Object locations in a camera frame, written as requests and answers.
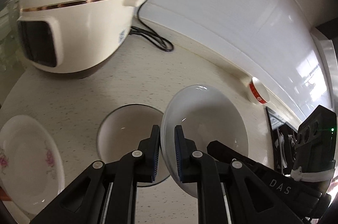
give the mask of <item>white bowl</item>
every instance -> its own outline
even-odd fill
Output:
[[[118,161],[125,154],[137,150],[142,139],[150,137],[153,125],[160,125],[163,113],[141,104],[122,106],[112,111],[102,121],[97,136],[99,157],[105,163]],[[153,183],[138,183],[138,186],[153,186],[169,177],[168,169],[159,153],[158,168]]]
[[[65,174],[53,138],[34,118],[17,115],[0,132],[0,179],[23,211],[37,215],[64,188]]]
[[[251,79],[247,87],[247,95],[250,102],[256,105],[266,104],[270,101],[268,90],[256,77]]]
[[[176,183],[189,195],[197,197],[196,183],[181,183],[177,174],[174,128],[182,125],[185,138],[207,152],[214,140],[248,156],[248,137],[241,115],[234,104],[218,89],[194,85],[180,90],[171,99],[161,124],[164,161]]]

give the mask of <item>silver bolt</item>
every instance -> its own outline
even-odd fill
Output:
[[[133,157],[140,157],[141,155],[142,155],[142,152],[139,151],[139,150],[136,150],[136,151],[133,151],[133,152],[132,152],[132,156],[133,156]]]
[[[200,152],[200,151],[194,151],[193,153],[192,153],[192,156],[193,157],[197,157],[197,158],[199,158],[199,157],[202,157],[202,152]]]
[[[239,161],[233,161],[232,162],[232,166],[234,168],[242,168],[243,164],[241,162],[239,162]]]
[[[103,164],[101,161],[95,161],[93,163],[93,168],[102,168]]]

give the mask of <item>plate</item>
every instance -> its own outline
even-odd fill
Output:
[[[160,125],[163,113],[142,104],[129,104],[117,108],[102,121],[97,135],[99,157],[105,163],[118,161],[125,154],[137,150],[142,139],[149,138],[153,125]],[[153,183],[137,183],[138,187],[153,186],[169,177],[162,157]]]
[[[182,125],[184,137],[207,153],[214,140],[248,156],[248,137],[243,119],[235,105],[221,91],[203,84],[180,90],[169,102],[161,124],[161,147],[164,161],[175,182],[197,198],[196,183],[181,183],[177,174],[174,128]]]
[[[65,188],[60,153],[34,118],[17,115],[2,127],[0,179],[13,202],[34,215]]]

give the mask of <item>glossy tiled wall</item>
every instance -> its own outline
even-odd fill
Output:
[[[141,12],[260,78],[301,120],[331,108],[309,31],[337,15],[336,0],[149,0]]]

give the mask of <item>white strap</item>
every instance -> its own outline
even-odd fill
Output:
[[[326,180],[331,180],[335,174],[335,169],[328,171],[323,171],[319,173],[302,173],[301,167],[297,170],[291,171],[291,177],[295,181],[305,181],[305,182],[321,182]]]

